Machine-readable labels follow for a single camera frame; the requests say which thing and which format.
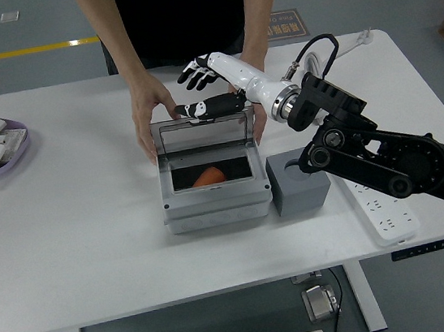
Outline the person's left hand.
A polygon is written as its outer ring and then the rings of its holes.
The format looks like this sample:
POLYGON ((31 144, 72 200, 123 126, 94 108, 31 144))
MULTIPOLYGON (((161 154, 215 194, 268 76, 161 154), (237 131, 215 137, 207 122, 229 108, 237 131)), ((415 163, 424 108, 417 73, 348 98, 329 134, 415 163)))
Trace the person's left hand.
POLYGON ((265 125, 268 122, 268 115, 265 112, 265 108, 258 103, 252 104, 253 108, 253 125, 252 125, 252 138, 257 145, 260 145, 261 138, 263 136, 265 125))

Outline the person's right hand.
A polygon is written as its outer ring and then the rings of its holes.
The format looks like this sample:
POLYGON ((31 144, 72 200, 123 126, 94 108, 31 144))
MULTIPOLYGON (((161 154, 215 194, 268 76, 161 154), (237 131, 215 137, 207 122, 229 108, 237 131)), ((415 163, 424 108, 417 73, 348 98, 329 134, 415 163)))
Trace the person's right hand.
POLYGON ((145 156, 151 163, 156 164, 157 148, 149 127, 153 111, 158 105, 163 105, 172 119, 179 119, 180 115, 175 112, 176 102, 164 84, 147 71, 130 76, 127 83, 131 96, 131 116, 136 129, 136 140, 145 156))

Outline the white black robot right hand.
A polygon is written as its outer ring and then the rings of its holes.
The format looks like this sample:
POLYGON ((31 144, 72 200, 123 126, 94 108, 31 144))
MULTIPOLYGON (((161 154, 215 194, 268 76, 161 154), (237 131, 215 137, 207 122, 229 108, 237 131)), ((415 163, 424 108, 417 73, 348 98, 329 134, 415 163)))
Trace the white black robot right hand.
POLYGON ((207 121, 236 114, 250 101, 265 107, 272 119, 285 119, 282 110, 300 94, 300 87, 289 80, 272 79, 242 60, 219 52, 196 57, 183 69, 177 82, 188 83, 189 90, 202 90, 218 78, 227 81, 235 91, 176 106, 175 113, 207 121))

